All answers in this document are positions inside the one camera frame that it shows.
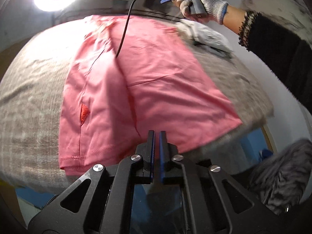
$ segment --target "black sleeve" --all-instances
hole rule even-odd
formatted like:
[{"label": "black sleeve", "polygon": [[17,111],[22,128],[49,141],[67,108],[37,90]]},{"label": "black sleeve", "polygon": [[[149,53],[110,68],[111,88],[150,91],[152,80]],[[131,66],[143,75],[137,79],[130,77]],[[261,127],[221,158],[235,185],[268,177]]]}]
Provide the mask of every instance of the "black sleeve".
[{"label": "black sleeve", "polygon": [[312,50],[295,33],[257,14],[246,47],[312,113]]}]

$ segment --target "metal screw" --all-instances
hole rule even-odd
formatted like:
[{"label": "metal screw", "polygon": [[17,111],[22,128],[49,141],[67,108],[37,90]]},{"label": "metal screw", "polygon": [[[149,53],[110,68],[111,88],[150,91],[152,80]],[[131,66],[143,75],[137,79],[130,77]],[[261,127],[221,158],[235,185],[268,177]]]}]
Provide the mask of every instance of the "metal screw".
[{"label": "metal screw", "polygon": [[101,164],[96,164],[95,166],[93,166],[93,170],[96,171],[96,172],[100,172],[104,169],[104,166],[101,165]]},{"label": "metal screw", "polygon": [[217,165],[212,165],[212,166],[210,166],[210,170],[211,170],[213,173],[218,173],[219,171],[221,171],[221,167],[220,167],[220,166],[217,166]]},{"label": "metal screw", "polygon": [[138,154],[134,154],[134,155],[131,156],[131,160],[132,160],[132,161],[138,161],[138,160],[140,160],[140,159],[141,159],[141,156],[138,155]]},{"label": "metal screw", "polygon": [[175,155],[172,159],[175,160],[175,161],[181,161],[183,160],[184,156],[182,155]]}]

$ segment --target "gray furry fabric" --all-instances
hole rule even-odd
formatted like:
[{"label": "gray furry fabric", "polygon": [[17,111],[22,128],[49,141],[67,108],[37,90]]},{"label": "gray furry fabric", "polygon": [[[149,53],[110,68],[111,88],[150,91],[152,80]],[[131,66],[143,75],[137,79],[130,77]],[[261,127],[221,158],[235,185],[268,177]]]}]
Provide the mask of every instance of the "gray furry fabric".
[{"label": "gray furry fabric", "polygon": [[299,203],[311,167],[312,143],[301,139],[257,165],[249,177],[249,190],[279,215]]},{"label": "gray furry fabric", "polygon": [[[58,164],[62,93],[70,60],[88,25],[77,20],[34,36],[11,63],[0,83],[0,179],[13,185],[58,194],[75,177]],[[243,125],[215,142],[191,151],[197,161],[226,148],[265,123],[273,106],[261,86],[237,59],[222,59],[190,46],[204,71],[234,103]]]}]

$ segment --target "beige blanket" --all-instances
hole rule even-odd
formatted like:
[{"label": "beige blanket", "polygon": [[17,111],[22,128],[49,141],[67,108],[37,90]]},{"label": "beige blanket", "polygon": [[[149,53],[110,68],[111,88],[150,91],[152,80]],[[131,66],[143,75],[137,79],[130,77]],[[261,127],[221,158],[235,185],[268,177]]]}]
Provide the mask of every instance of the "beige blanket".
[{"label": "beige blanket", "polygon": [[[11,63],[0,83],[0,179],[37,191],[60,193],[74,180],[58,165],[62,92],[71,57],[86,25],[68,22],[34,36]],[[265,123],[272,104],[258,81],[235,57],[222,59],[189,46],[204,71],[233,102],[243,125],[215,142],[187,153],[205,159],[215,149]]]}]

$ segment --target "knit glove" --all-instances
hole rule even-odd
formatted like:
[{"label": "knit glove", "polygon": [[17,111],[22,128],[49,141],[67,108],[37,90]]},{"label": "knit glove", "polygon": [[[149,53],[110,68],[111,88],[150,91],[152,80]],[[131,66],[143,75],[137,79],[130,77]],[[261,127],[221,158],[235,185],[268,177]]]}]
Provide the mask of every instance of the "knit glove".
[{"label": "knit glove", "polygon": [[[218,24],[223,24],[223,17],[227,11],[228,3],[221,0],[201,0],[208,15],[202,20],[208,22],[210,20],[216,21]],[[183,16],[195,20],[190,17],[191,0],[172,0],[172,2],[180,8]]]}]

